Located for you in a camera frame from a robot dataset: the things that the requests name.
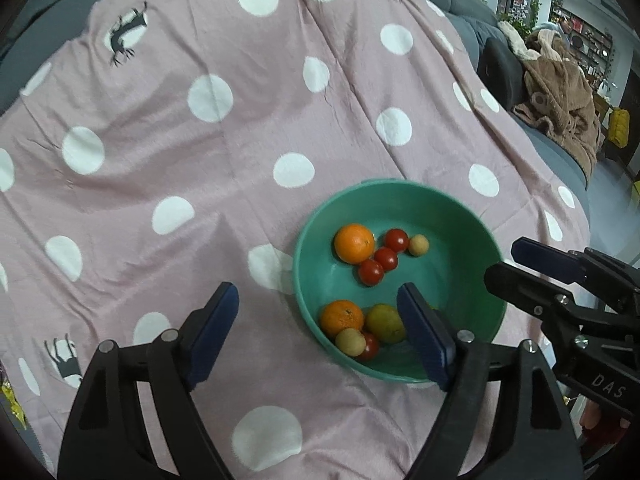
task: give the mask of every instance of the orange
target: orange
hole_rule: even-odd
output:
[[[348,224],[336,233],[334,249],[342,261],[357,265],[371,257],[376,249],[376,241],[373,233],[364,225]]]
[[[329,339],[335,338],[346,328],[362,330],[363,326],[364,314],[353,301],[332,301],[320,315],[320,328]]]

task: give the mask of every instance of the silver screw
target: silver screw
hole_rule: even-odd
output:
[[[475,338],[476,336],[473,332],[471,332],[471,330],[464,329],[458,332],[458,339],[460,339],[460,341],[462,341],[463,343],[471,343]]]
[[[98,350],[103,354],[108,354],[113,350],[113,341],[111,339],[106,339],[98,345]]]
[[[531,339],[525,339],[522,342],[522,347],[530,354],[535,354],[536,350],[538,350],[538,345],[536,345],[535,341],[532,341]]]
[[[581,348],[582,350],[584,350],[585,348],[587,348],[587,345],[589,344],[589,340],[582,334],[578,334],[574,339],[574,343],[578,348]]]
[[[170,328],[161,333],[160,339],[165,343],[170,343],[178,339],[178,331],[175,328]]]

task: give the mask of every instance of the cherry tomato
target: cherry tomato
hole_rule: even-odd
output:
[[[396,253],[403,253],[409,246],[409,237],[402,229],[389,229],[385,235],[385,247]]]
[[[362,335],[364,336],[364,340],[367,345],[364,347],[364,352],[362,352],[357,359],[358,361],[371,361],[376,355],[378,355],[380,343],[373,334],[363,332]]]
[[[388,247],[380,247],[373,255],[373,259],[382,265],[385,272],[394,270],[398,266],[398,255]]]
[[[376,260],[364,260],[358,267],[358,276],[365,285],[374,286],[385,277],[385,269]]]

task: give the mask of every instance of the polka dot blanket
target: polka dot blanket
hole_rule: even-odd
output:
[[[523,235],[589,241],[427,0],[97,3],[0,119],[0,360],[50,467],[97,344],[148,342],[228,280],[240,313],[193,399],[233,475],[403,478],[443,394],[337,365],[290,282],[311,211],[381,177],[457,197],[506,258]],[[509,307],[496,341],[528,336]]]

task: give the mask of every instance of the green bowl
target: green bowl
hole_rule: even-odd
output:
[[[400,254],[398,268],[368,287],[359,282],[357,267],[334,253],[334,235],[350,223],[365,225],[376,240],[391,228],[409,236],[424,234],[430,249],[420,258]],[[298,238],[292,275],[302,317],[336,361],[377,379],[423,383],[429,378],[407,341],[384,346],[361,363],[340,352],[320,330],[322,309],[335,300],[351,300],[365,313],[376,303],[396,306],[398,288],[414,282],[456,329],[469,329],[490,342],[506,304],[486,291],[483,277],[487,267],[500,261],[492,234],[457,200],[415,182],[371,180],[337,193],[311,215]]]

